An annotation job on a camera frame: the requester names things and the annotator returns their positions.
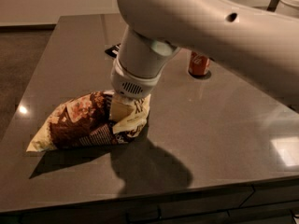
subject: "soda can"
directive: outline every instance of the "soda can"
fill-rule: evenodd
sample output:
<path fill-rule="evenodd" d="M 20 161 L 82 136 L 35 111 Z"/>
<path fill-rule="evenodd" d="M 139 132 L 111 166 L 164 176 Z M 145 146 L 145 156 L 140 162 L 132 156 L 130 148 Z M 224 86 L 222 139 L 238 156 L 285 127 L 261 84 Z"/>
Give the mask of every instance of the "soda can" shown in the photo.
<path fill-rule="evenodd" d="M 209 63 L 210 60 L 207 56 L 192 51 L 188 72 L 196 78 L 209 78 L 211 75 L 209 71 Z"/>

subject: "floor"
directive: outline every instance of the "floor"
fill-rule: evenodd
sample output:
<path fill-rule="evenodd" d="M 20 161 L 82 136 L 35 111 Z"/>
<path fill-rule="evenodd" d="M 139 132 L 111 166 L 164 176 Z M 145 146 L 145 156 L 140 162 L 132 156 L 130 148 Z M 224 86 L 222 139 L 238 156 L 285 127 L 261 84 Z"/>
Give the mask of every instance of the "floor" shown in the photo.
<path fill-rule="evenodd" d="M 0 28 L 0 142 L 52 29 Z"/>

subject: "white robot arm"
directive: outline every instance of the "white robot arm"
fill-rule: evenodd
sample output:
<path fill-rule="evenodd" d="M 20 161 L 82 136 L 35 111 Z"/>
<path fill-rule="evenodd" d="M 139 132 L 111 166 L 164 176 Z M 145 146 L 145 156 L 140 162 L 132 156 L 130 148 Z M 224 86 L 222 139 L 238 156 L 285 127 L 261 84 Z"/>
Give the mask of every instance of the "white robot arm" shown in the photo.
<path fill-rule="evenodd" d="M 199 51 L 299 110 L 299 20 L 228 0 L 118 0 L 128 24 L 115 90 L 147 96 L 179 48 Z"/>

